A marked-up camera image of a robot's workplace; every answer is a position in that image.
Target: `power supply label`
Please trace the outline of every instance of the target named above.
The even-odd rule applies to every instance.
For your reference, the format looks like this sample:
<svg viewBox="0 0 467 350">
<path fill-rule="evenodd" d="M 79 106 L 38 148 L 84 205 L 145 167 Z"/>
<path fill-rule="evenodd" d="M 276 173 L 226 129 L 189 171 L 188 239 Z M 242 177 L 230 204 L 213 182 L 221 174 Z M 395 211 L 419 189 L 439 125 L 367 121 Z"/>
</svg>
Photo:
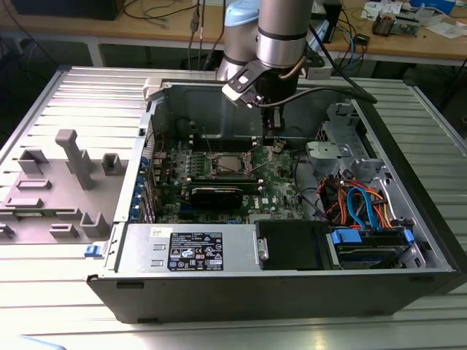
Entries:
<svg viewBox="0 0 467 350">
<path fill-rule="evenodd" d="M 170 271 L 222 271 L 222 233 L 177 233 L 170 235 Z"/>
</svg>

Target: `connector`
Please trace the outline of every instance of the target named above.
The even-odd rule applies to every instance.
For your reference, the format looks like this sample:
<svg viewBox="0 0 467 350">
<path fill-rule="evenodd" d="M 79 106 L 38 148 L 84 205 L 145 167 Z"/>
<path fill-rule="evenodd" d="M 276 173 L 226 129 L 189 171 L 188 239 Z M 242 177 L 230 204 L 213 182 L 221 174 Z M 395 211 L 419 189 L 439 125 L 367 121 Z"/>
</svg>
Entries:
<svg viewBox="0 0 467 350">
<path fill-rule="evenodd" d="M 196 8 L 195 11 L 193 12 L 193 16 L 190 22 L 191 33 L 192 34 L 196 33 L 198 31 L 198 28 L 199 28 L 199 9 Z"/>
</svg>

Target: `sticker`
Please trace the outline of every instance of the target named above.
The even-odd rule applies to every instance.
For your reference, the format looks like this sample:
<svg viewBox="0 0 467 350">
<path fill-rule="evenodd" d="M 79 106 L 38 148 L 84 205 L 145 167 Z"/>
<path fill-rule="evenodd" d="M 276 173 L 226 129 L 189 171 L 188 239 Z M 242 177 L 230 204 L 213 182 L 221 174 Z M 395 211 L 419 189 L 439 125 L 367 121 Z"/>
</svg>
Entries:
<svg viewBox="0 0 467 350">
<path fill-rule="evenodd" d="M 42 213 L 15 213 L 17 217 L 41 217 Z"/>
<path fill-rule="evenodd" d="M 170 236 L 168 264 L 170 271 L 222 271 L 224 269 L 222 233 L 171 231 L 167 236 Z"/>
<path fill-rule="evenodd" d="M 152 227 L 149 237 L 157 238 L 157 237 L 170 237 L 172 233 L 172 227 Z"/>
</svg>

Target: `motherboard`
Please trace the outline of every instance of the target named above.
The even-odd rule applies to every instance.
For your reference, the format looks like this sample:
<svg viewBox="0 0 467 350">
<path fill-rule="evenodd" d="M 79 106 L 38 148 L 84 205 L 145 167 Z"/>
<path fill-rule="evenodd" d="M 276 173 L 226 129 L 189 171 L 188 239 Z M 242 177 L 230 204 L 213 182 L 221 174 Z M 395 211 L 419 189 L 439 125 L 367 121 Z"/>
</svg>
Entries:
<svg viewBox="0 0 467 350">
<path fill-rule="evenodd" d="M 247 224 L 303 219 L 285 142 L 178 141 L 155 153 L 156 221 Z"/>
</svg>

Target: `blue latch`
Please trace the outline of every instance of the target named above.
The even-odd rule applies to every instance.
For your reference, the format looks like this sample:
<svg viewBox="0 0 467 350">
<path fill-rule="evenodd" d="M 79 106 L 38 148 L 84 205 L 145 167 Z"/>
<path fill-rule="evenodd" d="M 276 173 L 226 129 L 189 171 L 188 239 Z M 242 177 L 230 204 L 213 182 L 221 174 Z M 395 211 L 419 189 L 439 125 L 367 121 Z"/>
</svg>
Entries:
<svg viewBox="0 0 467 350">
<path fill-rule="evenodd" d="M 415 237 L 414 237 L 414 234 L 411 232 L 411 230 L 405 229 L 404 230 L 404 236 L 406 236 L 406 240 L 409 243 L 414 243 L 415 242 Z"/>
<path fill-rule="evenodd" d="M 143 186 L 135 186 L 133 192 L 141 195 L 143 193 Z"/>
<path fill-rule="evenodd" d="M 136 178 L 136 184 L 144 184 L 144 181 L 146 180 L 141 175 L 138 175 L 138 177 Z"/>
<path fill-rule="evenodd" d="M 141 163 L 139 164 L 140 168 L 149 167 L 149 160 L 146 157 L 141 157 Z"/>
<path fill-rule="evenodd" d="M 138 206 L 141 203 L 141 197 L 133 197 L 131 199 L 131 206 Z"/>
<path fill-rule="evenodd" d="M 353 228 L 339 228 L 331 234 L 334 244 L 339 243 L 362 243 L 358 230 Z"/>
<path fill-rule="evenodd" d="M 88 248 L 86 248 L 85 257 L 102 257 L 101 247 L 94 244 L 88 245 Z"/>
</svg>

